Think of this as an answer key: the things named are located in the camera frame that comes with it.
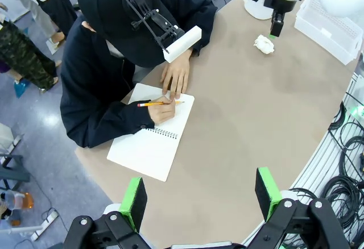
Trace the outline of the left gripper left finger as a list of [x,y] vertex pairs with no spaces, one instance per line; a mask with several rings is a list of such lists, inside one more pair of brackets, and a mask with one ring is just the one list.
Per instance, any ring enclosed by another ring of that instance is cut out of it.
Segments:
[[93,220],[76,217],[66,236],[64,248],[150,248],[140,235],[147,193],[141,177],[131,179],[120,207]]

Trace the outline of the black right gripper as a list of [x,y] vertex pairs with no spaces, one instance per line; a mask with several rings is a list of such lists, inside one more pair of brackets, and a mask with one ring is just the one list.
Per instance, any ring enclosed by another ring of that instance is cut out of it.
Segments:
[[272,4],[275,12],[272,13],[270,35],[279,37],[284,26],[284,14],[291,12],[296,2],[275,2]]

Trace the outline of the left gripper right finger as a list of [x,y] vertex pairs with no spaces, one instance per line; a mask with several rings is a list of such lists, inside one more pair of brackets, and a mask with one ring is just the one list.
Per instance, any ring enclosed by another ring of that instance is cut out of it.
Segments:
[[257,168],[255,194],[264,224],[248,248],[280,248],[288,234],[297,234],[306,248],[349,248],[330,202],[314,198],[309,204],[283,198],[267,167]]

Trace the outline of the person right hand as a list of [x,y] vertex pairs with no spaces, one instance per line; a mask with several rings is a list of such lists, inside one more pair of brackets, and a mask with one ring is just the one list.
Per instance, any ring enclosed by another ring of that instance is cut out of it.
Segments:
[[172,119],[175,116],[176,109],[176,102],[174,99],[170,100],[166,96],[161,96],[152,101],[152,103],[158,102],[162,104],[147,107],[149,116],[156,125],[160,125],[165,121]]

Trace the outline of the person left hand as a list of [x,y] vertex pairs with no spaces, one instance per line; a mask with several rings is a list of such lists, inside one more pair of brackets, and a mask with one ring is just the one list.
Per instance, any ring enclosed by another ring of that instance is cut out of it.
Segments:
[[186,50],[163,69],[160,80],[163,84],[162,92],[166,94],[169,90],[170,99],[179,99],[187,90],[191,54],[191,49]]

